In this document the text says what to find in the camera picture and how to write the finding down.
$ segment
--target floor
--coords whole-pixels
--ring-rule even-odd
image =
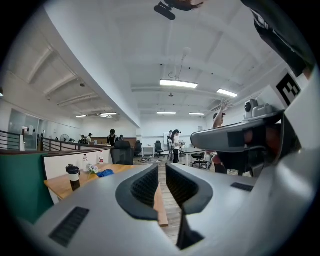
[[[170,240],[176,244],[178,240],[178,234],[179,234],[179,227],[180,227],[180,220],[181,220],[181,209],[176,203],[174,197],[170,193],[169,188],[167,187],[166,183],[166,163],[167,163],[167,156],[160,157],[160,158],[150,158],[150,161],[146,163],[140,162],[141,158],[135,157],[134,158],[134,165],[147,165],[147,164],[153,164],[157,163],[159,166],[159,182],[161,185],[162,190],[162,197],[164,202],[164,208],[166,210],[166,215],[168,218],[169,226],[162,227],[163,231],[166,233],[166,235],[170,238]],[[186,160],[182,156],[179,160],[180,163],[185,163]],[[215,166],[213,165],[210,168],[210,172],[215,172]],[[238,175],[237,171],[229,171],[228,175]],[[247,172],[243,174],[243,176],[249,176],[250,174]]]

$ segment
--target bottle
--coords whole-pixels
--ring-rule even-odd
[[[88,157],[87,154],[83,155],[83,171],[87,172],[87,165],[88,165]]]
[[[99,156],[99,164],[103,164],[104,163],[104,157],[102,155],[102,150],[100,151],[100,156]]]
[[[70,184],[72,191],[75,191],[76,189],[80,188],[80,170],[78,167],[69,164],[65,171],[68,173]]]

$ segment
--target wooden desk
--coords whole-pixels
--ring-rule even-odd
[[[96,164],[96,166],[98,167],[99,172],[103,172],[106,169],[111,169],[115,174],[125,172],[136,167],[136,165],[122,165],[112,163]],[[84,172],[82,170],[80,171],[81,187],[85,186],[88,182],[94,181],[96,179],[99,179],[99,177],[95,173],[88,174],[87,172]],[[60,177],[45,180],[44,184],[61,200],[65,199],[73,193],[68,175],[63,175]],[[169,223],[166,209],[164,206],[164,200],[162,198],[160,183],[154,195],[153,208],[158,212],[159,225],[161,227],[167,227]]]

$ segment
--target green partition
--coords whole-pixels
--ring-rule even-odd
[[[32,224],[54,205],[44,184],[45,155],[0,155],[0,184],[8,206],[15,216]]]

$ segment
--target black office chair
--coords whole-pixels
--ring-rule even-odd
[[[204,153],[196,153],[196,154],[192,154],[191,157],[197,160],[197,161],[194,161],[194,163],[192,164],[192,167],[194,167],[194,165],[199,165],[199,168],[201,168],[201,164],[204,161],[203,159],[205,157],[205,154]]]
[[[141,152],[142,152],[142,143],[140,142],[140,140],[137,140],[135,143],[134,156],[137,157]]]
[[[116,165],[134,165],[134,148],[128,141],[116,141],[111,149],[112,163]]]
[[[160,140],[157,140],[154,143],[154,146],[155,146],[155,152],[159,154],[158,158],[159,158],[159,156],[165,157],[165,155],[161,155],[161,153],[163,153],[165,151],[165,149],[162,147],[162,144],[161,144]]]

